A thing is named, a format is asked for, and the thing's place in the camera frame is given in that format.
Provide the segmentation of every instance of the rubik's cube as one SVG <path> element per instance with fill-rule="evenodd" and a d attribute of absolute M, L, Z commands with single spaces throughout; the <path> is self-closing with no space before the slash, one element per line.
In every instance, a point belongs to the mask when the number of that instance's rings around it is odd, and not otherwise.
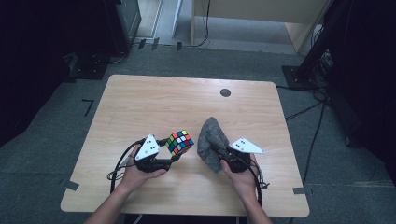
<path fill-rule="evenodd" d="M 187 152 L 190 147 L 194 145 L 194 142 L 186 130 L 183 130 L 177 133 L 172 133 L 165 145 L 168 147 L 172 156 L 175 156 L 179 153 Z"/>

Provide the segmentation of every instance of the black cable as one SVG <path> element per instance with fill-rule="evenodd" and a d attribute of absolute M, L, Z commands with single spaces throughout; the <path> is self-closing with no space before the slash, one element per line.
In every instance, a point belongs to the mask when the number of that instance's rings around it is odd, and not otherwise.
<path fill-rule="evenodd" d="M 193 47 L 193 48 L 201 47 L 201 46 L 206 42 L 206 40 L 209 38 L 209 27 L 208 27 L 208 24 L 207 24 L 207 22 L 208 22 L 208 20 L 209 20 L 209 9 L 210 9 L 210 0 L 207 2 L 206 22 L 204 22 L 204 27 L 205 27 L 205 29 L 206 29 L 205 38 L 203 39 L 203 41 L 201 42 L 201 44 L 199 44 L 199 45 L 194 45 L 194 46 L 187 46 L 187 47 Z"/>
<path fill-rule="evenodd" d="M 127 148 L 125 149 L 125 151 L 122 153 L 122 156 L 120 157 L 119 162 L 117 162 L 116 168 L 114 168 L 114 173 L 113 173 L 113 175 L 111 176 L 110 193 L 112 193 L 112 192 L 114 191 L 114 188 L 116 187 L 117 171 L 118 171 L 119 166 L 120 166 L 120 164 L 121 164 L 121 162 L 122 162 L 122 159 L 125 157 L 125 155 L 128 153 L 128 151 L 129 151 L 132 147 L 136 146 L 137 144 L 143 144 L 143 143 L 145 142 L 145 140 L 146 140 L 146 139 L 143 138 L 143 139 L 140 140 L 140 141 L 134 142 L 134 143 L 131 144 L 129 147 L 127 147 Z"/>
<path fill-rule="evenodd" d="M 314 45 L 314 43 L 317 42 L 317 36 L 318 36 L 318 34 L 320 34 L 323 31 L 323 26 L 320 27 L 320 29 L 315 33 L 315 36 L 314 36 L 314 31 L 312 31 L 312 34 L 311 34 L 311 48 Z"/>
<path fill-rule="evenodd" d="M 244 160 L 242 160 L 241 158 L 239 158 L 239 157 L 237 157 L 237 156 L 235 156 L 235 155 L 233 155 L 233 157 L 234 158 L 236 158 L 237 160 L 239 160 L 239 161 L 241 161 L 242 163 L 244 163 L 245 165 L 246 165 L 246 167 L 249 169 L 249 171 L 251 172 L 251 174 L 253 175 L 253 178 L 254 178 L 254 182 L 256 183 L 256 189 L 257 189 L 257 202 L 260 204 L 260 205 L 262 205 L 262 188 L 261 188 L 261 183 L 259 182 L 259 178 L 256 176 L 256 174 L 254 173 L 254 171 L 251 169 L 251 164 L 246 164 L 245 162 L 244 162 Z M 255 163 L 255 165 L 256 165 L 256 167 L 257 167 L 257 169 L 258 169 L 258 172 L 260 171 L 260 167 L 259 167 L 259 165 L 256 163 L 256 162 L 254 162 Z"/>
<path fill-rule="evenodd" d="M 308 151 L 308 158 L 307 158 L 307 161 L 306 161 L 305 170 L 304 170 L 304 176 L 303 176 L 303 186 L 305 186 L 305 180 L 306 180 L 306 176 L 308 174 L 309 163 L 311 161 L 311 156 L 312 156 L 312 149 L 314 148 L 315 140 L 317 139 L 318 132 L 319 132 L 319 129 L 320 129 L 320 124 L 321 124 L 322 119 L 323 119 L 323 112 L 324 112 L 324 107 L 326 105 L 326 101 L 323 101 L 322 103 L 323 103 L 323 107 L 322 107 L 321 112 L 320 112 L 320 119 L 319 119 L 319 122 L 318 122 L 318 127 L 315 130 L 314 139 L 312 139 L 311 147 L 309 148 L 309 151 Z M 293 223 L 293 220 L 294 220 L 294 217 L 292 217 L 289 220 L 289 224 Z"/>
<path fill-rule="evenodd" d="M 346 45 L 347 42 L 347 30 L 348 30 L 348 26 L 349 26 L 349 21 L 350 21 L 350 14 L 352 12 L 352 8 L 353 8 L 353 4 L 355 3 L 355 0 L 352 1 L 352 3 L 350 4 L 350 8 L 349 8 L 349 12 L 347 14 L 347 20 L 346 20 L 346 34 L 344 35 L 344 44 L 343 46 Z"/>
<path fill-rule="evenodd" d="M 321 103 L 322 103 L 322 102 L 319 102 L 319 103 L 317 103 L 317 104 L 315 104 L 315 105 L 311 105 L 311 106 L 309 106 L 308 108 L 306 108 L 306 109 L 304 109 L 304 110 L 302 110 L 302 111 L 300 111 L 300 112 L 297 112 L 297 113 L 295 113 L 295 114 L 293 114 L 293 115 L 287 116 L 287 117 L 285 118 L 285 120 L 288 121 L 288 120 L 290 120 L 290 119 L 294 119 L 294 118 L 297 117 L 298 115 L 301 115 L 301 114 L 305 113 L 306 111 L 308 111 L 308 110 L 314 108 L 314 107 L 317 106 L 317 105 L 320 105 Z"/>
<path fill-rule="evenodd" d="M 139 44 L 140 44 L 140 42 L 134 42 L 134 43 L 132 43 L 131 47 L 133 47 L 135 45 L 139 45 Z"/>
<path fill-rule="evenodd" d="M 313 74 L 313 79 L 311 79 L 311 82 L 316 84 L 317 86 L 321 88 L 326 88 L 328 86 L 328 82 L 324 79 L 326 76 L 329 67 L 327 65 L 324 65 L 324 54 L 320 57 L 320 59 L 317 60 L 316 65 L 312 71 Z"/>
<path fill-rule="evenodd" d="M 251 160 L 251 161 L 253 161 L 253 163 L 255 164 L 254 166 L 257 168 L 257 170 L 259 171 L 259 177 L 260 177 L 260 179 L 259 179 L 259 183 L 260 183 L 260 188 L 261 189 L 267 189 L 268 188 L 268 185 L 270 185 L 270 183 L 265 183 L 264 182 L 264 179 L 263 179 L 263 175 L 262 175 L 262 169 L 260 168 L 260 166 L 259 166 L 259 164 L 257 164 L 257 162 L 255 162 L 254 160 Z"/>
<path fill-rule="evenodd" d="M 326 99 L 327 99 L 327 94 L 326 94 L 326 92 L 323 92 L 323 91 L 321 91 L 321 90 L 325 90 L 325 88 L 321 88 L 321 89 L 318 89 L 317 91 L 314 91 L 314 98 L 315 98 L 317 101 L 323 102 L 323 101 L 326 101 Z"/>
<path fill-rule="evenodd" d="M 140 43 L 133 43 L 132 44 L 132 47 L 133 46 L 138 46 Z M 145 45 L 149 45 L 149 46 L 152 46 L 152 45 L 154 45 L 153 43 L 145 43 Z M 172 47 L 172 48 L 174 48 L 174 47 L 177 47 L 177 45 L 170 45 L 170 44 L 157 44 L 157 46 L 162 46 L 162 47 Z"/>
<path fill-rule="evenodd" d="M 122 56 L 121 56 L 118 60 L 116 60 L 116 61 L 113 61 L 113 62 L 93 62 L 93 63 L 97 63 L 97 64 L 113 64 L 113 63 L 119 63 L 120 61 L 122 61 L 122 59 L 125 58 L 125 56 L 126 56 L 126 53 L 124 52 L 124 53 L 122 54 Z"/>
<path fill-rule="evenodd" d="M 108 173 L 108 174 L 107 174 L 107 179 L 108 179 L 108 180 L 111 180 L 111 176 L 112 176 L 114 173 L 116 173 L 117 171 L 119 171 L 120 169 L 122 169 L 122 168 L 127 168 L 127 167 L 132 167 L 132 166 L 135 166 L 135 164 L 133 164 L 133 165 L 124 165 L 124 166 L 120 166 L 119 168 L 117 168 L 117 170 L 114 170 L 114 171 Z M 123 173 L 117 175 L 116 180 L 122 179 L 122 177 L 119 177 L 119 176 L 122 175 L 122 174 L 123 174 Z"/>
<path fill-rule="evenodd" d="M 312 88 L 295 88 L 295 87 L 284 87 L 284 86 L 276 86 L 278 89 L 285 89 L 290 91 L 311 91 L 314 92 L 317 89 Z"/>

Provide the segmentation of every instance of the wooden table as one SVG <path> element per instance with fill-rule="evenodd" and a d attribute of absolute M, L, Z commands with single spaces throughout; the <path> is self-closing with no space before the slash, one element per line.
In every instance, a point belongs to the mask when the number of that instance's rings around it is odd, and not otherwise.
<path fill-rule="evenodd" d="M 208 0 L 192 0 L 192 45 L 195 17 L 206 17 L 207 2 Z M 285 22 L 294 49 L 300 52 L 331 2 L 332 0 L 214 0 L 210 2 L 209 17 Z"/>
<path fill-rule="evenodd" d="M 229 97 L 220 95 L 231 91 Z M 244 136 L 266 150 L 256 155 L 264 180 L 262 207 L 271 217 L 306 217 L 304 194 L 294 194 L 302 181 L 276 86 L 272 82 L 183 77 L 110 77 L 79 155 L 61 207 L 92 212 L 109 195 L 106 175 L 132 142 L 155 134 L 169 137 L 185 129 L 198 141 L 202 126 L 215 117 L 230 142 Z M 134 192 L 123 213 L 245 216 L 224 173 L 214 174 L 200 159 L 195 144 L 169 172 Z M 157 158 L 170 158 L 166 147 Z"/>

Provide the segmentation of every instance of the round hole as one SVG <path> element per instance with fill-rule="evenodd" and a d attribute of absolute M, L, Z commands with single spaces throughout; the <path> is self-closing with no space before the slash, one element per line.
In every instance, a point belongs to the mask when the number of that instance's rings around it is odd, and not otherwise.
<path fill-rule="evenodd" d="M 222 89 L 222 90 L 220 91 L 220 94 L 221 94 L 222 96 L 224 96 L 224 97 L 229 97 L 229 96 L 231 95 L 231 91 L 228 90 L 228 89 Z"/>

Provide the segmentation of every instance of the metal stand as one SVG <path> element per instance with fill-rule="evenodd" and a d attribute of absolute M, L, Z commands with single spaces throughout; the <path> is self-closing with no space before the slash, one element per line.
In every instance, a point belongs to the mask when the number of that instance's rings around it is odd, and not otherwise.
<path fill-rule="evenodd" d="M 102 56 L 102 62 L 109 62 L 110 57 Z M 71 79 L 102 80 L 107 69 L 107 63 L 95 63 L 91 56 L 78 58 L 69 75 Z"/>
<path fill-rule="evenodd" d="M 341 22 L 341 16 L 350 4 L 351 0 L 338 2 L 337 8 L 334 9 L 334 12 L 329 18 L 329 22 L 326 24 L 326 27 L 324 27 L 323 32 L 319 35 L 318 40 L 314 43 L 314 46 L 308 52 L 300 66 L 282 65 L 283 75 L 285 76 L 290 88 L 316 88 L 309 81 L 312 77 L 315 63 L 326 50 L 326 42 L 328 41 L 332 31 L 337 29 L 337 27 L 340 27 L 339 24 Z"/>

